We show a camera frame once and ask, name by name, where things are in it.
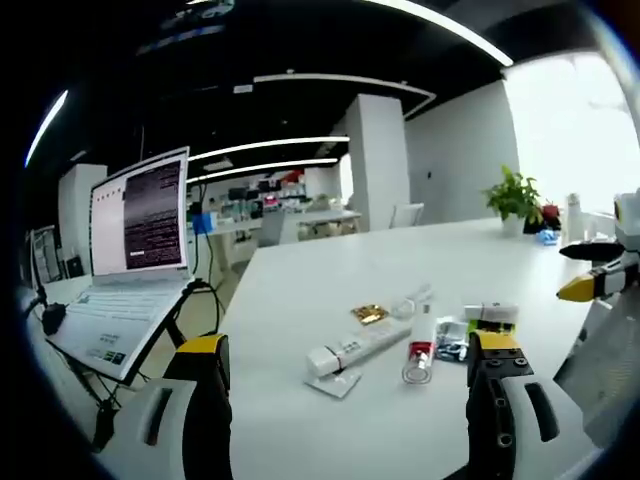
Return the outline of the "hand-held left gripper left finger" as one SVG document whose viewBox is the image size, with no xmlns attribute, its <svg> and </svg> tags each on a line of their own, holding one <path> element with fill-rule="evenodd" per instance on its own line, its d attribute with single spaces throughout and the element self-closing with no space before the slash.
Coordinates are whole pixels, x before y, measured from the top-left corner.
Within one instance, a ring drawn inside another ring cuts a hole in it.
<svg viewBox="0 0 640 480">
<path fill-rule="evenodd" d="M 231 479 L 225 334 L 186 341 L 117 413 L 119 479 Z"/>
</svg>

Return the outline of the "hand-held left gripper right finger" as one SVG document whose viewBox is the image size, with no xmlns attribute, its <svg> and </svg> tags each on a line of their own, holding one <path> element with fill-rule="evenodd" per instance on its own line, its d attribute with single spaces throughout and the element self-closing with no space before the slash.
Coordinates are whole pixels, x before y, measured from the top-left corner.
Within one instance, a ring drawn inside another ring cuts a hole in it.
<svg viewBox="0 0 640 480">
<path fill-rule="evenodd" d="M 512 336 L 469 334 L 467 386 L 468 479 L 577 479 L 598 458 L 579 406 Z"/>
</svg>

